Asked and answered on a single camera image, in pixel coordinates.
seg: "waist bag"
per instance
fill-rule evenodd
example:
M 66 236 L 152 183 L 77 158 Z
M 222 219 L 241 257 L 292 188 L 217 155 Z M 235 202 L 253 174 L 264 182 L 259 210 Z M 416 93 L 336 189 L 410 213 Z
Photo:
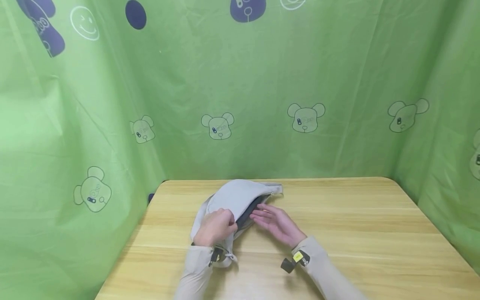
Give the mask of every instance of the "waist bag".
M 252 224 L 250 220 L 252 211 L 257 209 L 258 204 L 265 203 L 271 195 L 282 192 L 283 187 L 279 183 L 242 179 L 229 181 L 202 204 L 193 223 L 190 238 L 193 240 L 197 234 L 205 215 L 220 208 L 229 209 L 235 217 L 238 230 L 214 246 L 223 253 L 217 262 L 212 263 L 215 267 L 228 267 L 232 261 L 237 262 L 237 257 L 232 252 L 233 241 Z

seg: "navy blue dot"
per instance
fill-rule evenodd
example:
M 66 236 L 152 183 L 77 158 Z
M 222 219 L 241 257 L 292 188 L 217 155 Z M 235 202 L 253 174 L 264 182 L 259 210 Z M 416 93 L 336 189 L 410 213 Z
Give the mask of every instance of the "navy blue dot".
M 129 0 L 125 6 L 127 20 L 135 29 L 143 29 L 147 24 L 147 14 L 144 7 L 137 0 Z

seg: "yellow label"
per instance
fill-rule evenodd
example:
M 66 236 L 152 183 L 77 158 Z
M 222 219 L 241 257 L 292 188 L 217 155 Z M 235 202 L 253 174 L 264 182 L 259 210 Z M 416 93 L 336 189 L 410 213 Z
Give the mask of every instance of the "yellow label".
M 300 260 L 302 260 L 303 258 L 303 254 L 300 253 L 300 251 L 298 251 L 297 253 L 295 253 L 295 255 L 293 255 L 293 260 L 298 263 Z

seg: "green curtain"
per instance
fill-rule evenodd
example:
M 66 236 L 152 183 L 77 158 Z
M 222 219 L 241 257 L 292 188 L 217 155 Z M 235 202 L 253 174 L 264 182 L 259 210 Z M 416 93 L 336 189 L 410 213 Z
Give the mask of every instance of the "green curtain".
M 0 0 L 0 298 L 93 299 L 177 179 L 393 178 L 480 272 L 479 13 Z

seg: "beige jacket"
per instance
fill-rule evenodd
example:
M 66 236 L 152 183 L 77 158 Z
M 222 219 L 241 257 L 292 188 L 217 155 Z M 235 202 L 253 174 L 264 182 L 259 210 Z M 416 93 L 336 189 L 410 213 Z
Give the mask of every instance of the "beige jacket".
M 292 251 L 302 250 L 310 256 L 306 267 L 325 300 L 366 300 L 365 296 L 335 268 L 325 250 L 314 237 L 308 237 Z M 209 267 L 213 254 L 211 247 L 191 246 L 185 259 L 185 270 L 174 300 L 202 300 L 213 272 Z

